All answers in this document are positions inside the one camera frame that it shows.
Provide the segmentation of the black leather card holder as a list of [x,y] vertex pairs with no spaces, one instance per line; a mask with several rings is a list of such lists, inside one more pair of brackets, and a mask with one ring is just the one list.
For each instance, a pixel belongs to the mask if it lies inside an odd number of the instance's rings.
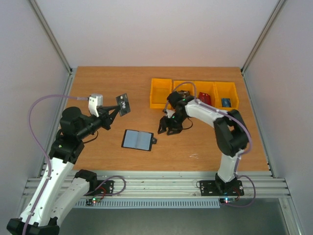
[[151,151],[152,146],[156,143],[157,139],[154,137],[153,133],[126,129],[121,147]]

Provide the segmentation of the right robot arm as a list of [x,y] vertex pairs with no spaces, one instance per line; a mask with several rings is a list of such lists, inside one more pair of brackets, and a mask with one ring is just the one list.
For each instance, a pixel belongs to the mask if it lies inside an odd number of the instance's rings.
[[203,103],[193,96],[183,97],[178,92],[168,95],[167,101],[174,108],[165,110],[160,119],[158,133],[179,134],[187,118],[196,118],[214,128],[216,142],[222,153],[220,168],[215,175],[215,187],[220,194],[233,189],[240,158],[247,152],[251,135],[238,110],[223,111]]

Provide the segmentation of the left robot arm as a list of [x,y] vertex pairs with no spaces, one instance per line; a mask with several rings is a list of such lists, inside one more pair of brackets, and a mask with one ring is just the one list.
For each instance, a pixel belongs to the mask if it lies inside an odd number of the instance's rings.
[[47,170],[20,217],[9,220],[7,230],[10,234],[57,235],[77,201],[85,194],[93,195],[98,191],[96,173],[80,170],[66,191],[59,195],[64,180],[85,147],[83,139],[100,128],[110,130],[120,106],[96,110],[97,116],[86,116],[78,107],[69,107],[62,112],[61,129],[51,146]]

